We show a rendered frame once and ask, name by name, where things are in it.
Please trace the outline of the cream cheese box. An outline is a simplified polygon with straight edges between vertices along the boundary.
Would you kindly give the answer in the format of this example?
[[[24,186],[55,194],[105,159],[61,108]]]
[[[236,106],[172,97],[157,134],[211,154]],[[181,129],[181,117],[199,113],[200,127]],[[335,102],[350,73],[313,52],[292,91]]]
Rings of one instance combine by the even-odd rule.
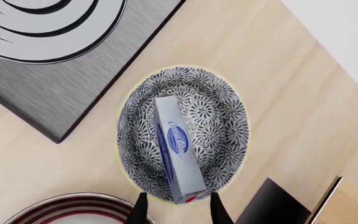
[[[175,96],[154,99],[154,128],[175,204],[190,203],[207,191]]]

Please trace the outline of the black white patterned bowl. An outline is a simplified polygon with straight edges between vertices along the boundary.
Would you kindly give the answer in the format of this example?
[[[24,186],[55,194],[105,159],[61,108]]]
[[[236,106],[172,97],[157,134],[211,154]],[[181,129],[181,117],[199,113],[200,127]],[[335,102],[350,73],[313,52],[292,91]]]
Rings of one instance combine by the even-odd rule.
[[[177,65],[151,74],[124,102],[116,126],[116,152],[140,191],[172,201],[154,130],[154,99],[175,96],[206,187],[224,188],[241,168],[249,142],[243,102],[233,87],[203,68]]]

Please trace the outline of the flat stove plate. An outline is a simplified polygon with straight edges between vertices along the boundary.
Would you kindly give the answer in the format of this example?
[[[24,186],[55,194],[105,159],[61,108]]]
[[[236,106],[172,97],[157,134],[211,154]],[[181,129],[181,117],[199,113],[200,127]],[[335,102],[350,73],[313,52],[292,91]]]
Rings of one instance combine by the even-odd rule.
[[[186,0],[0,0],[0,104],[55,143]]]

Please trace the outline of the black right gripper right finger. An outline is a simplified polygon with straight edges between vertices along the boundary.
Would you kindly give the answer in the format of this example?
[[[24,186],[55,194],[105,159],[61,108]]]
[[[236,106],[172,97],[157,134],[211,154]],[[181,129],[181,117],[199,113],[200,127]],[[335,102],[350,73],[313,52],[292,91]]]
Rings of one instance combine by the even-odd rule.
[[[217,192],[211,193],[210,212],[213,224],[234,224]]]

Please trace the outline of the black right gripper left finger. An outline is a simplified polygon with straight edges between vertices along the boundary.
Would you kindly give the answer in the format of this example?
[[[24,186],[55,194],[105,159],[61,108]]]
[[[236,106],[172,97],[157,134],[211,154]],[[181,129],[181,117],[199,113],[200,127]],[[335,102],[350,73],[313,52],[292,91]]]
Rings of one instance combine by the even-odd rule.
[[[147,224],[148,200],[147,194],[142,192],[126,220],[126,224]]]

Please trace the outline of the white plate with red rings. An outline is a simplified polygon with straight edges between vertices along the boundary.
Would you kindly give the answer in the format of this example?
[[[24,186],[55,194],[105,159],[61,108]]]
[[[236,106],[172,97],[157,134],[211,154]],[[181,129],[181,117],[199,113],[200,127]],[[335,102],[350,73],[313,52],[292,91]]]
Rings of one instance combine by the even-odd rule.
[[[35,203],[3,224],[126,224],[133,208],[112,195],[81,192]]]

